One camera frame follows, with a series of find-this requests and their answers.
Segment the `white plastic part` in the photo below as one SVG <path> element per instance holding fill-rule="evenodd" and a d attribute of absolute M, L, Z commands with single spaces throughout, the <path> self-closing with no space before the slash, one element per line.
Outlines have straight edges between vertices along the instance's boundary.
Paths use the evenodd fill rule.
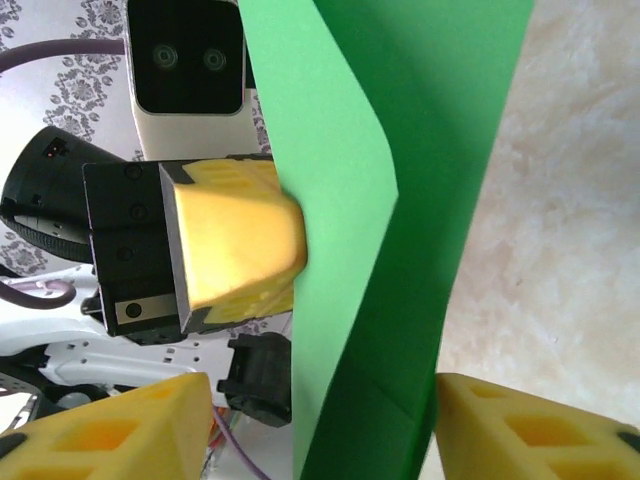
<path fill-rule="evenodd" d="M 104 327 L 93 318 L 80 313 L 80 305 L 91 297 L 98 283 L 91 274 L 90 265 L 82 265 L 60 272 L 48 273 L 28 279 L 5 280 L 5 283 L 21 281 L 64 280 L 72 282 L 77 290 L 76 298 L 69 305 L 55 310 L 29 310 L 0 301 L 0 356 L 16 355 L 38 345 L 55 342 L 90 340 L 107 336 Z M 34 290 L 30 295 L 45 296 L 45 290 Z M 129 343 L 127 339 L 114 339 L 116 343 Z"/>
<path fill-rule="evenodd" d="M 290 334 L 291 314 L 282 314 L 216 334 L 190 335 L 180 343 L 140 346 L 124 337 L 108 336 L 101 323 L 80 313 L 82 301 L 93 296 L 98 287 L 90 265 L 42 275 L 35 280 L 53 279 L 73 282 L 78 290 L 76 299 L 48 312 L 3 302 L 0 356 L 48 345 L 45 353 L 49 360 L 40 372 L 58 385 L 141 387 L 182 373 L 205 372 L 211 382 L 214 403 L 226 406 L 226 399 L 216 391 L 216 386 L 229 374 L 233 357 L 233 350 L 227 346 L 229 340 L 243 332 Z"/>

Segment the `yellow 3d printed part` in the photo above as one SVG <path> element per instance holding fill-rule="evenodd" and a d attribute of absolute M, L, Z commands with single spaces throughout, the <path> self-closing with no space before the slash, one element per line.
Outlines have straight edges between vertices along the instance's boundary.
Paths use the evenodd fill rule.
<path fill-rule="evenodd" d="M 447 480 L 640 479 L 629 425 L 463 375 L 437 387 Z"/>
<path fill-rule="evenodd" d="M 206 374 L 186 374 L 7 431 L 0 478 L 196 480 L 211 425 L 210 388 Z"/>
<path fill-rule="evenodd" d="M 183 332 L 291 310 L 304 221 L 273 162 L 164 162 L 160 172 Z"/>

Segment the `screw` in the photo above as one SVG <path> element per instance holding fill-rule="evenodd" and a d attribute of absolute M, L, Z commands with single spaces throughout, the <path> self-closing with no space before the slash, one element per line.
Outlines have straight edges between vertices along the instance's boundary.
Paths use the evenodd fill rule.
<path fill-rule="evenodd" d="M 138 222 L 147 218 L 148 213 L 149 212 L 147 211 L 147 207 L 139 203 L 131 207 L 131 209 L 129 210 L 129 215 L 131 215 L 131 218 Z"/>
<path fill-rule="evenodd" d="M 121 262 L 128 262 L 133 258 L 133 250 L 129 247 L 120 247 L 116 252 L 116 258 Z"/>
<path fill-rule="evenodd" d="M 138 318 L 142 315 L 142 307 L 139 303 L 130 303 L 125 312 L 129 318 Z"/>
<path fill-rule="evenodd" d="M 138 180 L 142 177 L 142 168 L 140 165 L 127 165 L 124 167 L 124 175 L 131 180 Z"/>

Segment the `yellow foam pad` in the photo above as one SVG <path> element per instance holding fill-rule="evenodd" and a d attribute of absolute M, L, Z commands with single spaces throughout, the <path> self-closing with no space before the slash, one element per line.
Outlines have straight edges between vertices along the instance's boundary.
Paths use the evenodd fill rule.
<path fill-rule="evenodd" d="M 288 198 L 234 195 L 198 184 L 175 190 L 192 308 L 304 266 L 299 209 Z"/>
<path fill-rule="evenodd" d="M 437 376 L 447 480 L 638 480 L 632 426 L 458 374 Z"/>
<path fill-rule="evenodd" d="M 2 480 L 196 480 L 209 435 L 206 374 L 170 380 L 31 422 L 0 459 Z"/>

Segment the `green paper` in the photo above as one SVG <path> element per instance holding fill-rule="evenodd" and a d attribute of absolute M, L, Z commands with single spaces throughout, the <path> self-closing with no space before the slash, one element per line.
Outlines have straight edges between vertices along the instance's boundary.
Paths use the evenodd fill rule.
<path fill-rule="evenodd" d="M 416 478 L 446 306 L 531 0 L 242 0 L 301 204 L 294 476 Z"/>

